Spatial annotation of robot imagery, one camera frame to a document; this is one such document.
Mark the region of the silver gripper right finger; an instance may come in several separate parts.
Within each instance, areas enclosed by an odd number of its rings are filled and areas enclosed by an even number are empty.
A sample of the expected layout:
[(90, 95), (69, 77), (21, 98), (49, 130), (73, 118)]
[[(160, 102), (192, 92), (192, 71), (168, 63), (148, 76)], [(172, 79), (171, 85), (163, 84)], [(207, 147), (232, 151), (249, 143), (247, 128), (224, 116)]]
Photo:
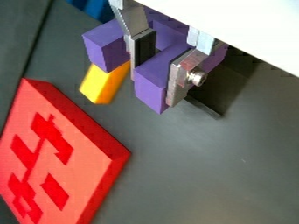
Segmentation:
[(187, 96), (192, 86), (199, 87), (208, 77), (208, 62), (213, 62), (224, 43), (208, 33), (189, 27), (187, 44), (192, 46), (172, 62), (165, 103), (173, 107)]

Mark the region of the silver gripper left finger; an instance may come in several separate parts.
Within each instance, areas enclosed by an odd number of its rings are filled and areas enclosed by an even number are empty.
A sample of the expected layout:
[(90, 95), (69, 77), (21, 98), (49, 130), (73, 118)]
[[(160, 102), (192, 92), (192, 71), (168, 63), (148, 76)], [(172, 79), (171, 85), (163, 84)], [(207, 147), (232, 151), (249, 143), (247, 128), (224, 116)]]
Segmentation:
[(131, 57), (131, 80), (135, 69), (155, 56), (156, 31), (149, 27), (144, 6), (135, 0), (108, 0), (124, 32), (125, 50)]

